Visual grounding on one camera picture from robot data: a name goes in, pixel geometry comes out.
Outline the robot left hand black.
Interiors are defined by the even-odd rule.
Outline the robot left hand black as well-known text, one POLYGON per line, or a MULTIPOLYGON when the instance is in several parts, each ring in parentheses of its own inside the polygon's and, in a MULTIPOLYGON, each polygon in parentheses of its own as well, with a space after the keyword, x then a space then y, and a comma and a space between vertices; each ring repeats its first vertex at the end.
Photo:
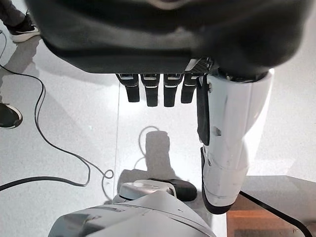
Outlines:
POLYGON ((172 106, 182 77, 197 94, 202 197, 213 214, 234 204, 260 142, 273 68, 297 52, 312 0, 28 0, 47 48, 89 73, 147 86, 163 75, 172 106))

